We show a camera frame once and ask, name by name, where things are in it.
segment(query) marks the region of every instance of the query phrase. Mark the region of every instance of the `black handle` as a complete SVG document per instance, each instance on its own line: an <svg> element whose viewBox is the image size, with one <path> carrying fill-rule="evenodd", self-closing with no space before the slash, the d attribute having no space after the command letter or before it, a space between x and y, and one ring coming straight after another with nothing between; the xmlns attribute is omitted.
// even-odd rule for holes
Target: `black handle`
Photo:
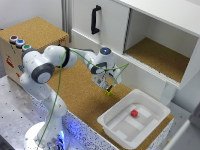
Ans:
<svg viewBox="0 0 200 150"><path fill-rule="evenodd" d="M100 30L96 28L96 12L101 10L101 7L96 5L96 8L92 10L92 24L91 24L91 31L92 34L98 33Z"/></svg>

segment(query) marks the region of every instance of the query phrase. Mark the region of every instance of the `green cable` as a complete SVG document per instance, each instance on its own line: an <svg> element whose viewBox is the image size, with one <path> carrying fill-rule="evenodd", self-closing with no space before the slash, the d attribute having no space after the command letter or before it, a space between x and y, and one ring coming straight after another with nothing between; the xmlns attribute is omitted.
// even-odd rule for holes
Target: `green cable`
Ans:
<svg viewBox="0 0 200 150"><path fill-rule="evenodd" d="M55 101L54 101L54 104L53 104L53 109L52 109L52 111L51 111L51 116L50 116L50 118L49 118L49 121L48 121L48 123L47 123L47 126L46 126L45 129L44 129L44 132L43 132L42 137L41 137L41 139L40 139L40 141L39 141L38 147L40 146L40 143L41 143L41 141L42 141L42 138L43 138L43 136L44 136L44 134L45 134L45 132L46 132L46 130L47 130L47 127L48 127L48 125L49 125L49 123L50 123L50 121L51 121L51 118L52 118L52 115L53 115L53 112L54 112L54 107L55 107L55 104L56 104L56 101L57 101L57 97L58 97L58 93L59 93L59 90L60 90L61 74L62 74L62 64L63 64L63 59L64 59L65 54L66 54L66 51L63 53L62 59L61 59L61 64L60 64L60 75L59 75L59 82L58 82L58 90L57 90L56 98L55 98Z"/></svg>
<svg viewBox="0 0 200 150"><path fill-rule="evenodd" d="M115 82L117 81L117 79L118 79L118 77L120 76L120 74L124 71L124 69L126 69L126 67L128 67L128 65L129 65L129 63L127 63L127 64L125 64L125 65L123 65L123 66L120 66L120 67L117 67L117 68L112 68L112 69L106 69L106 68L102 68L102 67L99 67L99 66L96 66L95 64L93 64L91 61L89 61L88 59L86 59L83 55L81 55L80 53L78 53L78 52L76 52L76 51L74 51L74 50L72 50L72 49L70 49L72 52L74 52L74 53L76 53L76 54L78 54L79 56L81 56L83 59L85 59L88 63L90 63L91 65L93 65L93 66L95 66L95 67L97 67L97 68L99 68L99 69L103 69L103 70L115 70L115 69L120 69L120 68L123 68L122 69L122 71L120 71L120 73L118 74L118 76L117 76L117 78L114 80L114 82L113 82L113 84L112 85L114 85L115 84Z"/></svg>

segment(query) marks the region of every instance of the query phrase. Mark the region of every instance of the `white tray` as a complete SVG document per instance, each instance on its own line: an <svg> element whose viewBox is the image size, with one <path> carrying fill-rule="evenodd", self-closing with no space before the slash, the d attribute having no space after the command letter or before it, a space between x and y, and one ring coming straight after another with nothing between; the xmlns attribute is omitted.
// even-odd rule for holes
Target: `white tray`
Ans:
<svg viewBox="0 0 200 150"><path fill-rule="evenodd" d="M138 111L133 118L132 110ZM135 89L98 118L105 133L126 149L137 148L169 115L170 109Z"/></svg>

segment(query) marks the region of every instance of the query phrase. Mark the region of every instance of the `cork mat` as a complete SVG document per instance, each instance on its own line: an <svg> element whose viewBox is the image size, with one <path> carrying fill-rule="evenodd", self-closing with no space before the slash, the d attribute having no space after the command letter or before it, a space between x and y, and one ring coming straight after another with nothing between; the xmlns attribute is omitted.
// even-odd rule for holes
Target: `cork mat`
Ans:
<svg viewBox="0 0 200 150"><path fill-rule="evenodd" d="M140 60L166 76L181 82L189 58L149 38L145 38L127 51L126 54Z"/></svg>
<svg viewBox="0 0 200 150"><path fill-rule="evenodd" d="M58 78L59 69L56 69L52 79L48 82L55 91L57 91ZM59 95L65 101L68 109L108 141L123 150L104 133L97 118L131 92L131 89L119 84L113 88L111 96L105 96L105 90L92 82L92 74L80 60L74 67L63 69L61 79ZM169 115L137 150L145 150L172 119L173 115Z"/></svg>
<svg viewBox="0 0 200 150"><path fill-rule="evenodd" d="M40 17L32 18L0 31L0 37L9 42L10 36L17 35L35 49L40 49L68 34Z"/></svg>

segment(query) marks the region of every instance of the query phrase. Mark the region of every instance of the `cardboard box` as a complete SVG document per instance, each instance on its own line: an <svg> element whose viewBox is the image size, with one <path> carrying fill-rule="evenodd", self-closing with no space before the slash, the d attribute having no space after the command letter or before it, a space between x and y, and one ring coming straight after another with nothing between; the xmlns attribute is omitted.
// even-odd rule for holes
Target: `cardboard box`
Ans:
<svg viewBox="0 0 200 150"><path fill-rule="evenodd" d="M0 31L0 49L6 74L18 84L23 73L22 50L10 44L12 35L17 35L41 53L48 45L69 46L69 35L66 32L39 17Z"/></svg>

